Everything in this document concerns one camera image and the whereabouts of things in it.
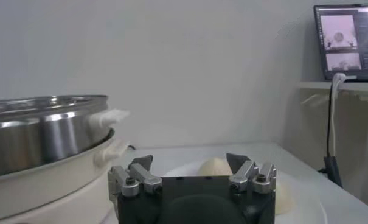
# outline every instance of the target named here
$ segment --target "white wall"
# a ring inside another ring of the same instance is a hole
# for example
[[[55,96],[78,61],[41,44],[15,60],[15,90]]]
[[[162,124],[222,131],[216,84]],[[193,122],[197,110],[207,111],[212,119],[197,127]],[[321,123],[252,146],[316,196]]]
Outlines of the white wall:
[[[276,141],[320,168],[326,107],[301,107],[296,84],[322,78],[312,6],[323,3],[346,2],[2,0],[0,98],[107,94],[131,110],[118,131],[134,145]],[[339,163],[361,196],[368,103],[340,104],[344,121],[366,117],[340,136],[354,136]]]

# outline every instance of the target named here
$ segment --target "bolt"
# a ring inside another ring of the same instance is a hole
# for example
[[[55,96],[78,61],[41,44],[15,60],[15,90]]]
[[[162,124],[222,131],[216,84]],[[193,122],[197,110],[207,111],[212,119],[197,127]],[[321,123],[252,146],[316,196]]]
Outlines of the bolt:
[[[264,176],[264,174],[258,174],[257,175],[257,182],[259,182],[259,183],[266,182],[266,177]]]
[[[132,178],[132,177],[127,177],[126,179],[125,179],[125,184],[126,185],[132,185],[132,184],[134,184],[135,183],[135,179],[134,178]]]

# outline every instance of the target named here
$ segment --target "black cable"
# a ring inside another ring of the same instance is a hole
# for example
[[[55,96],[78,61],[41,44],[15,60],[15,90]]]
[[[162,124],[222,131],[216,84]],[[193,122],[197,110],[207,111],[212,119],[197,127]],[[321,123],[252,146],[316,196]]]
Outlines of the black cable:
[[[135,146],[133,146],[133,145],[128,145],[128,148],[130,148],[132,150],[136,150]]]
[[[332,112],[332,84],[330,87],[329,101],[328,101],[328,119],[327,119],[327,157],[330,157],[330,132],[331,132],[331,112]]]

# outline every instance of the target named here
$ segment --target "table surface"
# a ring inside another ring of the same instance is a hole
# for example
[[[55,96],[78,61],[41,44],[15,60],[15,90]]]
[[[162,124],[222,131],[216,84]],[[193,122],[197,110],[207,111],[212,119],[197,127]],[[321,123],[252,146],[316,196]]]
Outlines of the table surface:
[[[127,166],[133,158],[153,155],[151,173],[163,176],[169,170],[187,163],[225,158],[227,152],[247,155],[257,163],[272,162],[278,170],[298,179],[313,194],[317,195],[326,213],[329,224],[368,223],[368,206],[333,184],[316,170],[273,143],[231,144],[201,147],[175,147],[163,149],[129,149],[114,165]]]

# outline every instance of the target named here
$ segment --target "metal lid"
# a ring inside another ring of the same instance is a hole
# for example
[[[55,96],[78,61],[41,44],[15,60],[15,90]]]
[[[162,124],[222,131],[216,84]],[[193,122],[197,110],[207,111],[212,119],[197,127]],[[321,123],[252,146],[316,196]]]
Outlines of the metal lid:
[[[0,119],[106,104],[107,98],[104,95],[69,95],[0,100]]]

